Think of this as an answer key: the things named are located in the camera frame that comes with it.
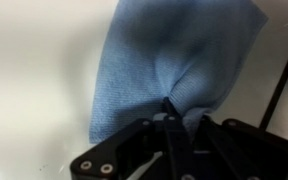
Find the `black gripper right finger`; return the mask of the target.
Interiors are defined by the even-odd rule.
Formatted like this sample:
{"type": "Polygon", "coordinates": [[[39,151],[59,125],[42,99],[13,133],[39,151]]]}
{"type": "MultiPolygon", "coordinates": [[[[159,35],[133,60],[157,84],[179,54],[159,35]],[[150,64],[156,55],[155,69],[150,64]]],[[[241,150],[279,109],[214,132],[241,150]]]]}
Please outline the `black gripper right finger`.
{"type": "Polygon", "coordinates": [[[194,150],[198,180],[288,180],[288,140],[236,119],[204,116],[194,150]]]}

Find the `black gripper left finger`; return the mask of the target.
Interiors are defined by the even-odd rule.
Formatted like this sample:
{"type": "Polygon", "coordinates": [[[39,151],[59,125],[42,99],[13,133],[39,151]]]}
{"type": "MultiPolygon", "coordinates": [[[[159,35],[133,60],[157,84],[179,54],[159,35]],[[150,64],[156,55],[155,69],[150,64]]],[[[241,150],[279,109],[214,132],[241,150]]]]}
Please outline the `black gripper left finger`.
{"type": "Polygon", "coordinates": [[[182,119],[168,98],[158,120],[137,119],[74,159],[72,180],[125,180],[155,160],[140,180],[195,180],[193,151],[182,119]]]}

